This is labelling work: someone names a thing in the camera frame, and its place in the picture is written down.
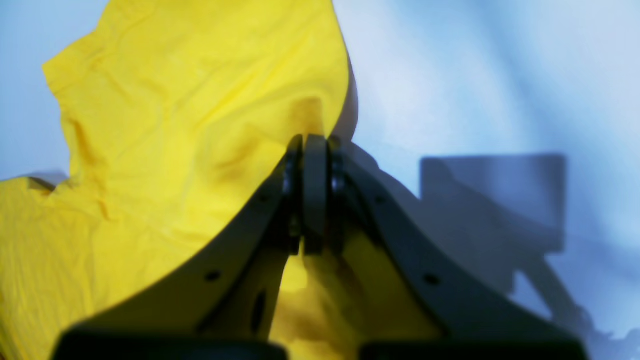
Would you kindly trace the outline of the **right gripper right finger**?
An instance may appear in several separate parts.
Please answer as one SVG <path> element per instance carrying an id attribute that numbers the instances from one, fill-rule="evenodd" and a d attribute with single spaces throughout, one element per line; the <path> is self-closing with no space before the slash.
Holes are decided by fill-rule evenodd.
<path id="1" fill-rule="evenodd" d="M 436 341 L 374 341 L 364 351 L 580 351 L 573 335 L 510 303 L 455 264 L 383 185 L 345 156 L 336 137 L 304 144 L 304 255 L 346 250 L 346 221 L 360 221 L 391 263 Z"/>

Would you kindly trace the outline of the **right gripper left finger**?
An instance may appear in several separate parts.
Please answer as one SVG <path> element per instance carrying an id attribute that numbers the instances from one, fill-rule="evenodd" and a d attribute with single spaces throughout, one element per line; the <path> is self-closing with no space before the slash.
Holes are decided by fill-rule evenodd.
<path id="1" fill-rule="evenodd" d="M 284 267 L 303 233 L 303 137 L 210 244 L 62 346 L 267 346 Z"/>

